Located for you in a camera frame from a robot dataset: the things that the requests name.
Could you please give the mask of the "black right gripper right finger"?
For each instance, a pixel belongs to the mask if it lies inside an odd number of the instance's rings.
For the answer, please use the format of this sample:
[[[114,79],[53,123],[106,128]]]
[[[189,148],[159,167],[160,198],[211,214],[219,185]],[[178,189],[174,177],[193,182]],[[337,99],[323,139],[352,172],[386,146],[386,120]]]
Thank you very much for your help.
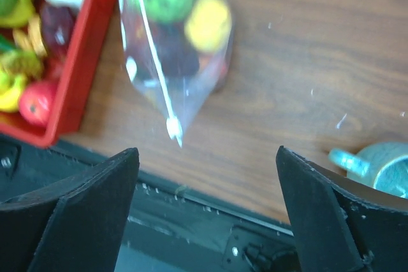
[[[407,200],[284,146],[275,161],[302,271],[407,271]]]

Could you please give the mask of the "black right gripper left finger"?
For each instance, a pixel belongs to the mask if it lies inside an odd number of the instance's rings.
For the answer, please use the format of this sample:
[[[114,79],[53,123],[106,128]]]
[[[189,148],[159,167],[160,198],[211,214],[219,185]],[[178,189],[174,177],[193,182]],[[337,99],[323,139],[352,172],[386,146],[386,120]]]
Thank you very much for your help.
[[[139,172],[137,148],[1,203],[1,271],[113,271]]]

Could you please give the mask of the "dark red bell pepper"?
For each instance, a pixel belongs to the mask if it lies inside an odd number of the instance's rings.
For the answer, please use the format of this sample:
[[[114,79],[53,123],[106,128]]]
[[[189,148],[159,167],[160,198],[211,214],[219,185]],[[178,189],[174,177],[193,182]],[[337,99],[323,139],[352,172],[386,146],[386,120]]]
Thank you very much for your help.
[[[75,26],[75,17],[66,6],[44,4],[40,10],[41,36],[47,51],[65,59]]]

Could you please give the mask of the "clear polka dot zip bag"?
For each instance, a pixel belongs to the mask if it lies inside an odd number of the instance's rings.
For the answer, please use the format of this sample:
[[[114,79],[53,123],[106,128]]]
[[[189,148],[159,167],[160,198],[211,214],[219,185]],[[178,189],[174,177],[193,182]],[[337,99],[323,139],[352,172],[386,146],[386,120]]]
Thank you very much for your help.
[[[124,67],[133,87],[163,114],[169,137],[178,143],[228,74],[234,18],[225,1],[232,15],[228,41],[215,53],[202,53],[184,34],[191,11],[179,22],[160,23],[147,17],[143,0],[140,11],[119,0]]]

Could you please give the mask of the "yellow lemon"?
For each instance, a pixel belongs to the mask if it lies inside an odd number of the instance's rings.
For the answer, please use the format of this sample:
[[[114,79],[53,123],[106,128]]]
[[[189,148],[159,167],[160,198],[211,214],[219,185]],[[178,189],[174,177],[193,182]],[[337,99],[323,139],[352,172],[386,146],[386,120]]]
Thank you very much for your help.
[[[196,0],[184,24],[184,34],[195,49],[215,53],[225,46],[232,15],[225,0]]]

